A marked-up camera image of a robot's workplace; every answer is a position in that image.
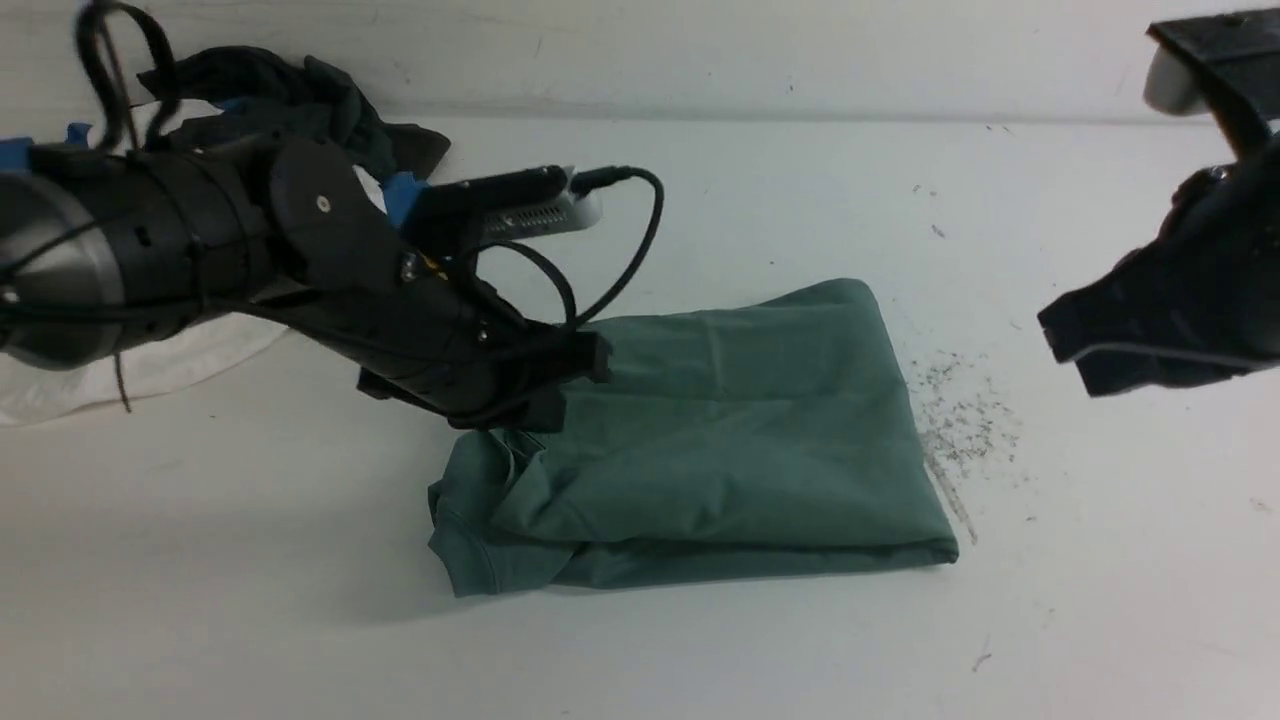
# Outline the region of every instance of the black cloth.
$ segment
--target black cloth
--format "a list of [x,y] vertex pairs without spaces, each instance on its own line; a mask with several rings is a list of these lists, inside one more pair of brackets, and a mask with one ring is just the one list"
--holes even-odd
[[[425,178],[451,145],[417,126],[388,126],[351,76],[310,55],[300,69],[261,47],[210,47],[179,60],[177,69],[182,97],[243,99],[221,115],[187,120],[169,133],[177,147],[283,131],[342,145],[352,163],[381,182],[398,170]],[[152,95],[159,90],[155,70],[138,79]]]

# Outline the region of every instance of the bolt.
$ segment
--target bolt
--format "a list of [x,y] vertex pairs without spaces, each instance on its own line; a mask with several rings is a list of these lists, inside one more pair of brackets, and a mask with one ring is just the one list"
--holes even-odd
[[401,263],[401,281],[413,282],[416,279],[417,279],[417,261],[413,260],[412,255],[408,255],[404,258],[404,261]]

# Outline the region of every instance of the white cloth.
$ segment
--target white cloth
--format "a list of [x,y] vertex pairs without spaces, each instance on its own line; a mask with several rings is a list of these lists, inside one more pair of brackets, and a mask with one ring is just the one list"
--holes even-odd
[[[138,132],[159,109],[157,102],[134,108]],[[183,100],[178,114],[164,132],[170,132],[188,118],[220,113],[204,100]],[[97,142],[101,129],[95,126],[90,145]],[[362,168],[356,168],[369,199],[383,213],[383,193],[378,182]],[[243,315],[225,315],[201,323],[177,336],[128,350],[120,355],[124,387],[131,398],[174,392],[211,378],[266,350],[287,328]],[[0,425],[40,423],[99,402],[119,401],[115,366],[104,357],[68,372],[31,368],[8,355],[0,355]]]

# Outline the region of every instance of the white table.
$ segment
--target white table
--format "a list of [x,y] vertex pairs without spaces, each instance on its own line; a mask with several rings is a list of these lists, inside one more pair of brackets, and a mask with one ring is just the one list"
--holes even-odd
[[[1147,242],[1204,127],[420,119],[444,173],[643,164],[614,314],[836,275],[879,297],[959,564],[452,600],[454,433],[289,337],[201,386],[0,433],[0,697],[23,719],[1275,717],[1280,373],[1088,400],[1034,314]],[[539,241],[603,290],[643,227]],[[530,313],[550,288],[486,273]]]

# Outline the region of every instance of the green fabric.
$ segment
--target green fabric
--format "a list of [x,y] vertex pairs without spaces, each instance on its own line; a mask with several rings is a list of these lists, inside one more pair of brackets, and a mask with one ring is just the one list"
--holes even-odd
[[618,318],[557,434],[472,432],[430,488],[454,594],[954,562],[870,290]]

